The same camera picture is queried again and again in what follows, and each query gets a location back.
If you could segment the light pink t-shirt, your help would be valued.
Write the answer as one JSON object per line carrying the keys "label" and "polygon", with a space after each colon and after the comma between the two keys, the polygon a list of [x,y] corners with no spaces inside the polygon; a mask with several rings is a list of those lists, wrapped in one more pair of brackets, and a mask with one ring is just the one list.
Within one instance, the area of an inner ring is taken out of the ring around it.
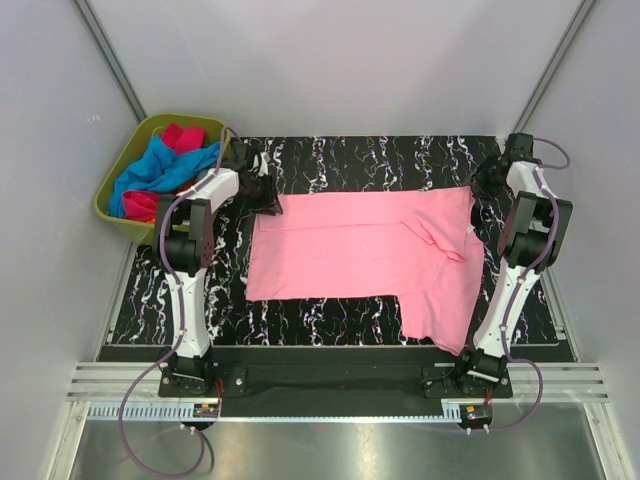
{"label": "light pink t-shirt", "polygon": [[247,300],[394,296],[404,337],[462,352],[484,266],[469,188],[290,194],[280,202],[281,214],[255,221]]}

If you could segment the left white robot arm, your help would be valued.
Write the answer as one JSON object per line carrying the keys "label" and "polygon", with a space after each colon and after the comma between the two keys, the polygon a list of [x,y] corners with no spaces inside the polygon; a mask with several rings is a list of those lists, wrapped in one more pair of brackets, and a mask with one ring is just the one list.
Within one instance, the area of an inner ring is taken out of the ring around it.
{"label": "left white robot arm", "polygon": [[239,141],[230,147],[229,156],[197,174],[186,191],[163,194],[157,205],[153,252],[168,282],[173,320],[171,349],[159,362],[162,396],[203,396],[220,385],[204,300],[215,250],[214,214],[236,196],[247,199],[258,214],[283,212],[270,155]]}

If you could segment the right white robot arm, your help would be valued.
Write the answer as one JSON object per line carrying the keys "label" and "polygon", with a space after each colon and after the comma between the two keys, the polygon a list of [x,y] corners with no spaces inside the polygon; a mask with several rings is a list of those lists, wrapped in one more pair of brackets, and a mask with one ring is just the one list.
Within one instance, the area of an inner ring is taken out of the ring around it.
{"label": "right white robot arm", "polygon": [[497,243],[499,278],[488,311],[463,350],[453,373],[456,390],[467,397],[486,395],[507,379],[511,340],[531,292],[557,260],[573,204],[553,193],[545,179],[550,168],[534,156],[538,138],[511,133],[504,149],[487,157],[468,177],[476,200],[493,200],[506,190],[513,203]]}

